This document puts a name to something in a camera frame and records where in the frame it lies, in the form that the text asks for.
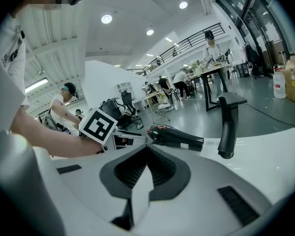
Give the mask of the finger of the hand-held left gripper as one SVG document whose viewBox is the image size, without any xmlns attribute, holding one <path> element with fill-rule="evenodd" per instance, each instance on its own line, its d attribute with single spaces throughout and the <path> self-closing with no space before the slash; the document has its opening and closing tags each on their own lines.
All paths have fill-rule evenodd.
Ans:
<svg viewBox="0 0 295 236">
<path fill-rule="evenodd" d="M 117 130 L 115 130 L 115 134 L 116 135 L 119 135 L 119 136 L 135 136 L 135 137 L 141 137 L 142 136 L 142 134 L 140 134 L 140 133 L 135 133 L 135 132 L 130 132 L 130 131 L 126 131 L 126 130 L 119 130 L 119 129 L 117 129 Z"/>
<path fill-rule="evenodd" d="M 147 138 L 143 136 L 138 137 L 121 137 L 113 136 L 114 148 L 115 150 L 127 148 L 129 146 L 140 146 L 147 144 Z"/>
</svg>

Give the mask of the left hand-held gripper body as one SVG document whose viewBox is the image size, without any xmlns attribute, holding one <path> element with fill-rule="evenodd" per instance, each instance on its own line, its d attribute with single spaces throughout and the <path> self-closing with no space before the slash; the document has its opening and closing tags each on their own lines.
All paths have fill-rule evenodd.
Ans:
<svg viewBox="0 0 295 236">
<path fill-rule="evenodd" d="M 111 138 L 118 121 L 99 108 L 91 108 L 79 123 L 78 130 L 98 142 L 106 151 L 107 141 Z"/>
</svg>

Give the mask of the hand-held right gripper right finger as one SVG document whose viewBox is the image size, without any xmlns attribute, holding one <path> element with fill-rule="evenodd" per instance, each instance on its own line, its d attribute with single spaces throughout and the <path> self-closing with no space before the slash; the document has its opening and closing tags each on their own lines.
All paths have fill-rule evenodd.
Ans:
<svg viewBox="0 0 295 236">
<path fill-rule="evenodd" d="M 230 186 L 262 216 L 271 203 L 255 186 L 226 166 L 194 152 L 152 145 L 184 161 L 191 178 L 185 189 L 169 201 L 150 203 L 142 221 L 144 236 L 229 236 L 243 225 L 218 190 Z"/>
</svg>

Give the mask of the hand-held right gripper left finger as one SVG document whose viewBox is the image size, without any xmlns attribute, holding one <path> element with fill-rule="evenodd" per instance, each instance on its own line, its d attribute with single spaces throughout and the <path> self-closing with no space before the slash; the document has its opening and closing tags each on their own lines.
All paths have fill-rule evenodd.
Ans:
<svg viewBox="0 0 295 236">
<path fill-rule="evenodd" d="M 52 160 L 65 187 L 110 229 L 146 236 L 148 170 L 145 145 Z"/>
</svg>

